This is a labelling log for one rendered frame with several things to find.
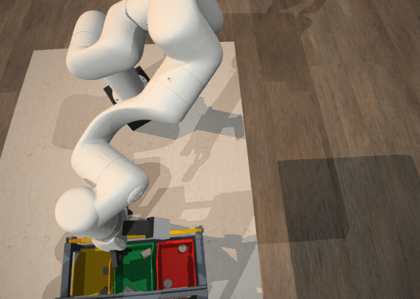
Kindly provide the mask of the grey metal shelf rack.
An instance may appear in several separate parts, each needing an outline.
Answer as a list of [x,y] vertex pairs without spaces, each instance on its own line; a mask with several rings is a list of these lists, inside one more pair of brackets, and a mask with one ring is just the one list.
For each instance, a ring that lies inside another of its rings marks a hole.
[[[195,235],[182,236],[182,237],[170,237],[170,239],[147,239],[139,241],[128,241],[127,244],[132,243],[145,243],[145,242],[156,242],[156,257],[158,241],[173,241],[181,239],[194,239],[194,252],[196,261],[196,277],[197,286],[194,287],[180,287],[173,289],[162,289],[162,290],[148,290],[138,292],[122,292],[117,294],[97,294],[88,296],[70,296],[71,279],[72,279],[72,261],[73,252],[75,253],[74,263],[80,249],[96,248],[94,244],[91,245],[78,245],[77,243],[69,243],[69,239],[77,239],[75,236],[67,237],[66,243],[64,243],[64,256],[62,265],[62,280],[60,289],[60,298],[55,299],[160,299],[160,298],[173,298],[180,296],[192,296],[196,295],[197,299],[208,299],[207,291],[207,276],[205,268],[205,255],[203,247],[203,226],[195,226],[201,228],[201,231],[195,232]],[[196,236],[196,238],[195,238]],[[197,255],[196,255],[197,253]],[[197,263],[198,261],[198,263]],[[198,280],[199,277],[199,280]]]

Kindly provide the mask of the yellow open bin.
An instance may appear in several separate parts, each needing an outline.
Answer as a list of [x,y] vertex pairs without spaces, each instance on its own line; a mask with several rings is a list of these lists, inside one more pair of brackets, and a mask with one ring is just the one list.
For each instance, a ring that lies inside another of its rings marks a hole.
[[[109,275],[103,275],[105,267],[109,267]],[[114,294],[114,268],[110,252],[99,248],[80,249],[73,265],[71,296],[100,295],[104,287],[108,287],[108,294]]]

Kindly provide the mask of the green open bin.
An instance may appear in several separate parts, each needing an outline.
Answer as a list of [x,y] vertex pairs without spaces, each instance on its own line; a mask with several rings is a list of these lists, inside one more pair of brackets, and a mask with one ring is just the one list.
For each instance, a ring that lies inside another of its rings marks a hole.
[[[143,259],[141,252],[152,249],[152,255]],[[121,293],[129,285],[136,291],[157,290],[156,242],[127,244],[133,251],[123,257],[114,268],[114,294]]]

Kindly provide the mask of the red bin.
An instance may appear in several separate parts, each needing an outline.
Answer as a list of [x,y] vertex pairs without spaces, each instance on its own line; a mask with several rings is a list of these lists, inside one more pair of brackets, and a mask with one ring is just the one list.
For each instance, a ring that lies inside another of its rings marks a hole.
[[[185,252],[179,251],[180,244],[186,245]],[[163,285],[166,279],[173,282],[169,289],[196,286],[194,239],[158,241],[156,268],[158,290],[166,289]]]

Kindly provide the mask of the yellow bar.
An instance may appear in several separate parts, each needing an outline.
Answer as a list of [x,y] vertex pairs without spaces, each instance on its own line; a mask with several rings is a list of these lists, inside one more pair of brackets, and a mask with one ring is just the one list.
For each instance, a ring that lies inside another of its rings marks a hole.
[[[176,231],[170,231],[170,235],[177,235],[177,234],[184,234],[184,233],[195,233],[201,231],[201,228],[196,229],[183,229],[183,230],[176,230]],[[134,239],[134,238],[141,238],[146,237],[145,235],[128,235],[128,239]],[[85,242],[92,242],[92,239],[84,238],[84,239],[69,239],[69,243],[85,243]]]

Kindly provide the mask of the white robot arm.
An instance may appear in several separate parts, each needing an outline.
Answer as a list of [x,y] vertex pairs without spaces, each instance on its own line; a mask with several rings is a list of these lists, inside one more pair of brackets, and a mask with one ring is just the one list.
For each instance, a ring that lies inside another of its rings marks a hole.
[[[74,148],[72,168],[93,188],[62,194],[55,208],[62,229],[97,241],[119,232],[121,211],[144,195],[150,179],[109,143],[133,121],[184,119],[222,62],[215,34],[223,24],[216,0],[122,0],[107,15],[90,10],[79,17],[67,68],[80,79],[104,78],[117,104],[93,119]],[[134,68],[148,33],[167,55],[149,82]]]

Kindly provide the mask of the grey round disc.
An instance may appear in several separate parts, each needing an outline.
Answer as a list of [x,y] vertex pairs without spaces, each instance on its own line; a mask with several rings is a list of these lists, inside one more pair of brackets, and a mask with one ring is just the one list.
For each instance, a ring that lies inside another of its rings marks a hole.
[[180,252],[185,252],[186,251],[186,245],[185,244],[180,244],[179,246],[178,246],[178,250],[180,251]]
[[166,279],[166,280],[164,281],[163,285],[164,285],[164,287],[165,287],[165,288],[167,288],[167,289],[168,289],[168,288],[172,287],[173,282],[172,282],[172,280],[170,280],[170,279]]

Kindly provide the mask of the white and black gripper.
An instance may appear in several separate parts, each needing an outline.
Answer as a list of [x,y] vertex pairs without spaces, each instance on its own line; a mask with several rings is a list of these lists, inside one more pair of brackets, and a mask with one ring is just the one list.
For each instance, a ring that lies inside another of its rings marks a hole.
[[[128,220],[128,215],[132,215],[133,212],[127,208],[121,211],[123,221]],[[120,262],[123,261],[123,257],[128,255],[128,252],[132,252],[127,247],[127,235],[122,235],[123,222],[119,232],[111,239],[106,241],[96,241],[92,239],[93,244],[100,250],[110,252],[112,268],[118,268]]]

